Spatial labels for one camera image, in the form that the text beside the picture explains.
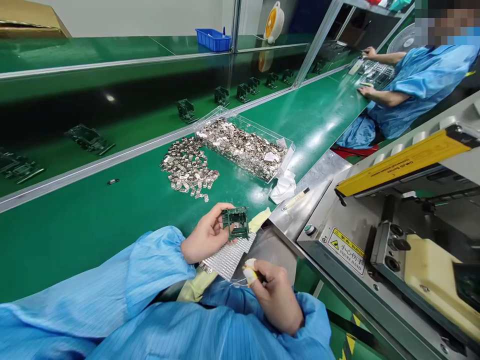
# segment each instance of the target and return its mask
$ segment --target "warning sticker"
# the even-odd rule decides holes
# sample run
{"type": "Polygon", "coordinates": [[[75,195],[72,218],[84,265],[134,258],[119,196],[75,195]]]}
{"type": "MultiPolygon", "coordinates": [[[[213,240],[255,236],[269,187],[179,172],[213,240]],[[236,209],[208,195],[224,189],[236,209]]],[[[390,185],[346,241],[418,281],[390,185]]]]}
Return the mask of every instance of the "warning sticker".
{"type": "Polygon", "coordinates": [[[364,251],[335,227],[328,240],[328,245],[357,273],[361,276],[364,275],[364,251]]]}

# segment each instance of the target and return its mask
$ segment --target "hand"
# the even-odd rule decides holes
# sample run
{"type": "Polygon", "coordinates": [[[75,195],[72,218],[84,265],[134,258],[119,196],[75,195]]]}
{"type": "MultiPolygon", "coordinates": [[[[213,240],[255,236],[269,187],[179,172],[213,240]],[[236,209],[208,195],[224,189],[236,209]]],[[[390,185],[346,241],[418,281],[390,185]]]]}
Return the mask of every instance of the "hand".
{"type": "Polygon", "coordinates": [[[375,55],[377,55],[377,51],[374,47],[369,46],[365,50],[363,50],[361,54],[369,60],[374,60],[375,55]]]}
{"type": "Polygon", "coordinates": [[[199,263],[215,254],[229,240],[230,229],[224,228],[222,210],[234,209],[230,203],[219,202],[202,216],[189,237],[181,243],[181,252],[188,264],[199,263]]]}
{"type": "Polygon", "coordinates": [[[370,96],[372,96],[377,91],[371,86],[359,87],[357,90],[367,99],[370,99],[370,96]]]}
{"type": "Polygon", "coordinates": [[[265,287],[258,279],[251,284],[266,318],[280,332],[294,336],[304,326],[305,319],[287,270],[261,260],[255,261],[254,269],[267,281],[265,287]]]}

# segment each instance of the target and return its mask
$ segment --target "yellow cloth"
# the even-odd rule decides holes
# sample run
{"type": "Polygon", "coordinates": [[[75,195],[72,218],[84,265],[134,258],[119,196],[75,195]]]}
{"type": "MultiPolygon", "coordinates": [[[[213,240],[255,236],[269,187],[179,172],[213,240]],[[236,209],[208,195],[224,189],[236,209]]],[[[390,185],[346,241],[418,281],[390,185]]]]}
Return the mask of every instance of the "yellow cloth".
{"type": "MultiPolygon", "coordinates": [[[[248,223],[248,228],[250,229],[250,231],[256,233],[271,214],[272,212],[270,211],[269,207],[259,212],[248,223]]],[[[211,273],[206,273],[205,270],[197,267],[195,278],[193,280],[187,280],[185,282],[176,300],[184,303],[198,303],[202,299],[205,289],[214,282],[217,275],[218,273],[216,273],[215,271],[212,271],[211,273]]]]}
{"type": "Polygon", "coordinates": [[[214,282],[217,275],[218,273],[215,271],[206,273],[200,266],[197,267],[195,278],[185,282],[176,300],[184,303],[198,303],[202,299],[205,289],[214,282]]]}
{"type": "Polygon", "coordinates": [[[267,207],[265,210],[259,212],[249,223],[248,223],[248,228],[250,229],[251,232],[256,233],[262,224],[269,218],[269,216],[272,214],[270,211],[270,208],[267,207]]]}

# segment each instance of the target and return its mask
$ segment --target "machine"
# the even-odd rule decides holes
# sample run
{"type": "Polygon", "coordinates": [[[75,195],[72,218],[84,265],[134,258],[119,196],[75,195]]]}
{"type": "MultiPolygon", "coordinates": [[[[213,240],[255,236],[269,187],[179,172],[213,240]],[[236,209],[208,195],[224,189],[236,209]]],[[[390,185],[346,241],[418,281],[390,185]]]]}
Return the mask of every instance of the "machine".
{"type": "Polygon", "coordinates": [[[477,92],[270,218],[389,359],[480,354],[479,130],[477,92]]]}

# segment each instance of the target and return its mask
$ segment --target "clear plastic box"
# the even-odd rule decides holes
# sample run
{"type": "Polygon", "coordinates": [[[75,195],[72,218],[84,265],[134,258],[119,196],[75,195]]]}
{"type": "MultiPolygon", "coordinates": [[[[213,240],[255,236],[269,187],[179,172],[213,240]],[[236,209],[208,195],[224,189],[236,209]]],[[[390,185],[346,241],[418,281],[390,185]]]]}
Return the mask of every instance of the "clear plastic box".
{"type": "MultiPolygon", "coordinates": [[[[201,132],[205,127],[208,127],[210,124],[214,123],[218,118],[226,118],[230,123],[234,124],[237,128],[244,130],[247,133],[253,134],[267,140],[268,142],[276,145],[278,144],[277,141],[282,143],[282,139],[285,141],[286,145],[286,154],[283,156],[279,163],[279,167],[276,170],[272,171],[271,176],[262,176],[262,172],[255,171],[258,170],[258,166],[253,165],[258,163],[258,160],[255,160],[252,156],[250,156],[247,152],[244,152],[240,156],[234,156],[230,152],[225,152],[224,146],[213,145],[213,143],[209,141],[205,141],[205,146],[210,150],[216,152],[217,154],[223,156],[224,158],[230,160],[232,163],[238,165],[240,168],[244,169],[248,173],[254,175],[255,177],[265,181],[269,184],[273,178],[281,176],[290,162],[292,155],[295,151],[295,145],[293,141],[289,140],[286,137],[280,136],[276,132],[273,132],[253,121],[248,120],[246,117],[238,115],[237,113],[223,107],[218,106],[216,109],[209,112],[207,115],[202,117],[199,121],[197,121],[193,129],[195,131],[195,137],[198,138],[198,132],[201,132]]],[[[264,162],[264,164],[260,164],[260,166],[264,166],[269,164],[269,162],[264,162]]]]}

